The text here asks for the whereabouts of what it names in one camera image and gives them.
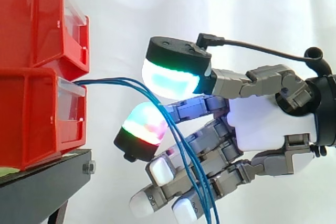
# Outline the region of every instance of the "white fingertip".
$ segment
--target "white fingertip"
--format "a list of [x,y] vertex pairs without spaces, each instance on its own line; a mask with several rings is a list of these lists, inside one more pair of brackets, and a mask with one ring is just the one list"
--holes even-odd
[[180,199],[173,206],[173,213],[178,224],[190,224],[197,220],[197,215],[188,199]]
[[313,152],[293,154],[292,161],[294,174],[302,171],[313,159]]
[[154,213],[154,209],[146,193],[143,191],[138,192],[131,198],[129,206],[133,215],[137,218],[142,218]]
[[166,185],[174,179],[172,170],[162,157],[154,160],[149,169],[158,186]]

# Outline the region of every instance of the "led-lit fingertip sensor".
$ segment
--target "led-lit fingertip sensor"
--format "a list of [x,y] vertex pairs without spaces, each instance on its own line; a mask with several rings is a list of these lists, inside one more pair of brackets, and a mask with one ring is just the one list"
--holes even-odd
[[163,68],[147,59],[142,67],[142,79],[153,93],[175,100],[190,98],[199,83],[199,76]]
[[149,162],[155,155],[168,128],[161,112],[151,102],[136,106],[122,125],[114,144],[134,162]]
[[142,67],[142,79],[153,93],[184,100],[199,93],[200,79],[205,77],[210,63],[211,54],[193,42],[152,37]]

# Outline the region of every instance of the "white background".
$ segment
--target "white background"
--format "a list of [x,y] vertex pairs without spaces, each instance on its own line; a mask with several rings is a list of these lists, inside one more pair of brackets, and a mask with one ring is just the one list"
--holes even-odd
[[[194,41],[199,32],[296,55],[303,55],[310,46],[318,46],[336,69],[336,0],[76,1],[90,17],[91,69],[86,77],[126,76],[141,80],[150,37],[172,36]],[[313,76],[304,63],[232,47],[212,52],[215,68],[244,73],[260,65],[286,63],[303,78]],[[125,161],[113,140],[131,110],[143,101],[140,94],[127,88],[89,87],[85,147],[93,150],[97,171],[91,182],[69,201],[66,224],[175,223],[170,206],[145,219],[135,219],[128,209],[132,195],[150,181],[144,172],[145,163]],[[181,125],[181,129],[188,134],[206,120]],[[160,150],[172,143],[168,136]],[[328,157],[315,159],[298,175],[257,177],[251,184],[240,186],[218,202],[221,223],[335,223],[335,183],[333,149]]]

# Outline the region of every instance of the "red plastic drawer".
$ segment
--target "red plastic drawer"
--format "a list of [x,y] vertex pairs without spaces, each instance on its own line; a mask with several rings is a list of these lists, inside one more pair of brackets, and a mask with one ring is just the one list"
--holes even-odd
[[72,0],[0,0],[0,67],[89,72],[89,20]]
[[85,144],[86,89],[46,68],[0,68],[0,167],[24,170]]

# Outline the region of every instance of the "blue wire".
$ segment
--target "blue wire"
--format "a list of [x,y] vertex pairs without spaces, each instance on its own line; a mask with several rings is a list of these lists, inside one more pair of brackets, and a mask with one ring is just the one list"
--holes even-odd
[[[144,90],[140,89],[139,87],[136,87],[126,81],[131,81],[134,82],[138,85],[140,85],[146,92],[144,92]],[[189,146],[188,142],[185,140],[185,138],[183,137],[182,133],[180,132],[179,128],[176,126],[175,122],[172,120],[171,116],[169,113],[167,113],[167,111],[165,110],[164,106],[162,106],[160,104],[160,101],[156,98],[156,96],[141,82],[136,81],[134,79],[130,79],[130,78],[126,78],[126,77],[121,77],[121,78],[106,78],[106,79],[99,79],[99,80],[83,80],[83,81],[77,81],[75,82],[75,84],[78,85],[85,85],[85,84],[94,84],[94,83],[106,83],[106,84],[119,84],[119,85],[123,85],[123,86],[127,86],[127,87],[131,87],[136,89],[137,91],[141,92],[143,95],[145,95],[149,100],[151,100],[154,105],[159,109],[159,111],[163,114],[164,118],[166,119],[170,130],[172,131],[172,134],[176,140],[177,146],[179,147],[180,153],[181,153],[181,157],[182,157],[182,161],[184,166],[186,167],[186,171],[187,171],[187,175],[190,179],[190,181],[192,182],[198,196],[200,199],[200,202],[202,204],[202,207],[204,209],[204,214],[205,217],[207,219],[208,223],[211,223],[211,214],[210,214],[210,208],[211,206],[209,206],[209,202],[208,202],[208,196],[210,196],[211,199],[211,203],[212,203],[212,207],[214,208],[214,213],[215,213],[215,217],[216,217],[216,222],[219,223],[219,217],[218,217],[218,212],[217,212],[217,208],[215,205],[215,200],[209,185],[209,182],[207,180],[207,177],[204,173],[204,170],[202,169],[201,164],[199,163],[199,160],[196,156],[196,154],[194,153],[193,149]],[[200,180],[201,183],[201,187],[202,187],[202,191],[203,194],[205,195],[205,203],[203,200],[203,197],[201,195],[201,192],[198,189],[198,186],[196,185],[196,182],[194,181],[194,179],[192,178],[191,174],[190,174],[190,170],[188,167],[188,164],[186,162],[185,156],[184,156],[184,151],[179,143],[179,141],[177,140],[177,136],[175,134],[175,131],[177,131],[178,136],[181,139],[181,142],[186,150],[186,152],[188,153],[188,155],[191,158],[191,161],[196,169],[196,174],[198,175],[198,179]]]
[[[168,125],[169,125],[169,127],[170,127],[170,129],[172,131],[172,134],[173,134],[173,136],[174,136],[174,138],[176,140],[177,146],[179,147],[183,164],[186,167],[187,175],[188,175],[190,181],[192,182],[193,187],[195,188],[197,195],[199,196],[200,202],[202,204],[202,208],[204,209],[204,214],[205,214],[205,217],[207,219],[207,222],[211,223],[211,215],[209,213],[209,204],[208,204],[208,202],[204,203],[203,196],[202,196],[201,192],[199,191],[199,188],[198,188],[196,182],[194,181],[194,179],[193,179],[193,177],[192,177],[192,175],[190,173],[190,169],[189,169],[189,166],[188,166],[188,164],[186,162],[186,159],[185,159],[185,156],[184,156],[184,151],[183,151],[183,149],[181,147],[181,144],[177,140],[177,136],[176,136],[176,133],[174,131],[174,126],[171,123],[172,120],[170,120],[171,117],[167,113],[167,111],[165,110],[165,108],[163,106],[159,105],[159,100],[154,95],[151,95],[149,92],[145,93],[144,90],[142,90],[139,87],[136,87],[134,85],[131,85],[131,84],[123,81],[122,79],[116,79],[116,78],[114,78],[114,79],[103,79],[103,80],[85,80],[85,81],[78,81],[78,82],[75,82],[75,83],[78,84],[78,85],[94,84],[94,83],[103,83],[104,84],[105,83],[105,84],[118,84],[118,85],[122,85],[122,86],[131,87],[131,88],[134,88],[137,91],[141,92],[143,95],[145,95],[147,98],[149,98],[149,100],[151,100],[154,103],[154,105],[163,114],[165,120],[167,121],[167,123],[168,123]],[[192,156],[191,156],[191,161],[193,162],[193,164],[195,163],[195,158],[193,158]],[[200,181],[203,182],[202,173],[200,172],[199,168],[195,164],[194,164],[194,166],[195,166],[195,168],[197,170],[198,177],[201,178]],[[202,191],[203,191],[203,193],[205,195],[206,194],[206,188],[204,187],[204,183],[202,183],[202,184],[203,184]]]
[[[143,83],[141,83],[140,81],[137,81],[137,80],[134,80],[134,79],[131,79],[131,78],[127,78],[127,77],[117,77],[117,78],[106,78],[106,79],[102,79],[102,80],[112,80],[112,79],[119,79],[119,80],[125,80],[125,81],[131,81],[131,82],[134,82],[136,84],[138,84],[139,86],[141,86],[143,89],[145,89],[152,97],[154,97],[158,104],[161,104],[160,101],[157,99],[157,97],[153,94],[153,92],[148,88],[146,87],[146,85],[144,85]],[[185,138],[183,137],[182,133],[180,132],[180,129],[177,127],[177,125],[175,124],[175,122],[172,120],[171,116],[169,115],[169,119],[172,121],[172,125],[174,126],[174,128],[176,129],[179,137],[181,140],[184,140],[182,141],[183,145],[185,148],[189,148],[190,151],[193,153],[193,156],[196,156],[195,152],[193,149],[190,148],[189,144],[186,142]],[[208,194],[210,195],[210,199],[211,199],[211,203],[212,203],[212,206],[214,208],[214,214],[215,214],[215,218],[216,218],[216,223],[219,224],[219,214],[218,214],[218,211],[217,211],[217,207],[216,207],[216,204],[215,204],[215,199],[213,197],[213,194],[212,194],[212,191],[211,191],[211,188],[210,188],[210,184],[207,180],[207,177],[206,177],[206,174],[204,173],[204,170],[202,169],[202,166],[201,164],[198,162],[198,164],[200,165],[201,167],[201,173],[202,173],[202,176],[205,178],[205,185],[206,185],[206,188],[208,190]]]
[[[122,82],[123,80],[128,80],[128,81],[132,81],[132,82],[135,82],[136,84],[139,84],[140,86],[144,87],[144,89],[149,93],[150,97],[143,93],[143,90],[139,90],[138,88],[139,87],[136,87],[136,86],[133,86],[127,82]],[[191,160],[196,168],[196,171],[197,171],[197,175],[198,175],[198,178],[201,182],[201,186],[202,186],[202,191],[205,192],[205,189],[204,187],[206,187],[206,189],[208,190],[208,195],[210,195],[210,198],[211,198],[211,201],[212,201],[212,206],[214,206],[214,212],[215,212],[215,216],[216,216],[216,222],[219,223],[219,217],[218,217],[218,212],[217,212],[217,209],[216,209],[216,205],[214,203],[214,198],[213,198],[213,195],[212,195],[212,192],[211,192],[211,189],[210,189],[210,186],[209,186],[209,183],[207,181],[207,178],[206,178],[206,175],[201,167],[201,164],[199,163],[195,153],[193,152],[193,150],[190,148],[189,144],[186,142],[186,140],[184,139],[182,133],[179,131],[179,129],[177,128],[176,124],[174,123],[174,121],[172,120],[172,118],[170,117],[170,115],[167,113],[167,111],[164,109],[164,107],[162,105],[160,105],[160,102],[159,100],[152,94],[152,92],[145,86],[143,85],[142,83],[140,83],[139,81],[136,81],[136,80],[133,80],[133,79],[130,79],[130,78],[109,78],[109,79],[100,79],[100,80],[86,80],[86,81],[80,81],[80,82],[77,82],[77,84],[93,84],[93,83],[106,83],[106,84],[121,84],[123,86],[128,86],[128,87],[132,87],[136,90],[138,90],[139,92],[143,93],[146,97],[148,97],[151,101],[152,100],[155,100],[155,102],[157,102],[158,104],[156,105],[156,107],[160,110],[160,112],[165,116],[165,119],[167,122],[171,122],[169,123],[170,125],[170,129],[172,129],[171,126],[174,127],[174,129],[177,131],[179,137],[181,138],[181,142],[183,143],[184,147],[186,148],[186,151],[187,153],[189,154],[189,156],[191,157]],[[202,207],[204,209],[204,214],[206,216],[206,219],[208,222],[211,223],[211,214],[210,214],[210,208],[211,206],[209,206],[208,204],[208,199],[207,199],[207,196],[206,194],[206,198],[205,198],[205,205],[206,205],[206,208],[204,208],[204,204],[202,204]],[[198,196],[200,198],[200,201],[202,203],[202,196],[198,193]]]

